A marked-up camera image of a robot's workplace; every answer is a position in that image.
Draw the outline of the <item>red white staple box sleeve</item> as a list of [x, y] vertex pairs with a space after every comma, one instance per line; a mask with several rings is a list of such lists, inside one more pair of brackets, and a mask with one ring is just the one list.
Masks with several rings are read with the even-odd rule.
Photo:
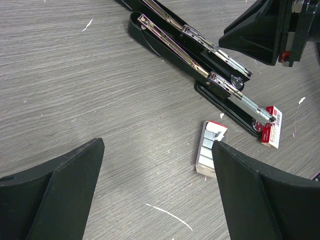
[[282, 126], [282, 112], [275, 106], [268, 106], [266, 110], [275, 117], [275, 122], [271, 126], [263, 127], [261, 143], [270, 148], [279, 148], [280, 134]]

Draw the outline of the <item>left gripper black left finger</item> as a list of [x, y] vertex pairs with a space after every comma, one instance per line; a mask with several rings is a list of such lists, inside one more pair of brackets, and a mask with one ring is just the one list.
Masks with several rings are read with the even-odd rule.
[[0, 179], [2, 240], [81, 240], [105, 145], [94, 138], [74, 150]]

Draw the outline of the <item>black stapler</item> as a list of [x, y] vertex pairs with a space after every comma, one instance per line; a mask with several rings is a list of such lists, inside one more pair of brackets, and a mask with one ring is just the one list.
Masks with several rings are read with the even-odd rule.
[[156, 55], [169, 61], [195, 80], [194, 89], [254, 137], [262, 132], [255, 124], [270, 127], [276, 117], [237, 89], [239, 76], [210, 60], [195, 41], [157, 16], [133, 11], [128, 32]]
[[145, 14], [155, 25], [242, 91], [252, 72], [157, 0], [119, 0], [132, 12]]

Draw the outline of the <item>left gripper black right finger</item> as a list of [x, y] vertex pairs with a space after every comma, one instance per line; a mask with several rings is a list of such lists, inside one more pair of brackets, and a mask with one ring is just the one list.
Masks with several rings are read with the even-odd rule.
[[232, 240], [318, 240], [320, 183], [215, 141], [212, 157]]

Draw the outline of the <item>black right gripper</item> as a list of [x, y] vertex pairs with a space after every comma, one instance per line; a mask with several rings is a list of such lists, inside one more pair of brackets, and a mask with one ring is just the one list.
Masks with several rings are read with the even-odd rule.
[[242, 53], [265, 65], [292, 67], [307, 42], [320, 42], [318, 0], [257, 0], [223, 31], [221, 48]]

